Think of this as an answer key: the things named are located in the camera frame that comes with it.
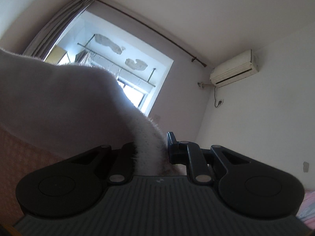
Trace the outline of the beige houndstooth knit cardigan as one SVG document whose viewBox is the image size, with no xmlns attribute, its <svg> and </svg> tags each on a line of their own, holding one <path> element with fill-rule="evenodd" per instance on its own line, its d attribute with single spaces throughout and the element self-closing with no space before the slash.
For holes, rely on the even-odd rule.
<svg viewBox="0 0 315 236">
<path fill-rule="evenodd" d="M 21 216 L 15 188 L 26 174 L 94 147 L 133 142 L 136 174 L 181 175 L 166 139 L 107 70 L 53 65 L 1 50 L 1 222 Z"/>
</svg>

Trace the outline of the pink grey floral quilt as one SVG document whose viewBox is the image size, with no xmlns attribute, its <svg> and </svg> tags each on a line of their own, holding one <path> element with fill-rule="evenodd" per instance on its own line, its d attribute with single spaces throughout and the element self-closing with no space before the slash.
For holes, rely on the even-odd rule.
<svg viewBox="0 0 315 236">
<path fill-rule="evenodd" d="M 314 190 L 305 192 L 297 218 L 309 228 L 314 229 Z"/>
</svg>

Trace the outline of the grey window curtain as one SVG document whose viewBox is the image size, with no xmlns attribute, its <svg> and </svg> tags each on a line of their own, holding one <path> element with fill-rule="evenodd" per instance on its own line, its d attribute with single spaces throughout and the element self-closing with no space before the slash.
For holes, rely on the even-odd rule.
<svg viewBox="0 0 315 236">
<path fill-rule="evenodd" d="M 44 60 L 66 28 L 95 0 L 72 0 L 63 6 L 38 32 L 23 55 Z"/>
</svg>

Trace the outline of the white wall air conditioner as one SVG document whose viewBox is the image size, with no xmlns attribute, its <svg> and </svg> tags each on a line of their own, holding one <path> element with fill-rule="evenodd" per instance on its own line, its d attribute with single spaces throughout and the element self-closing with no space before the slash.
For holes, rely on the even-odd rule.
<svg viewBox="0 0 315 236">
<path fill-rule="evenodd" d="M 231 58 L 215 67 L 210 73 L 210 82 L 223 87 L 259 72 L 258 58 L 252 49 Z"/>
</svg>

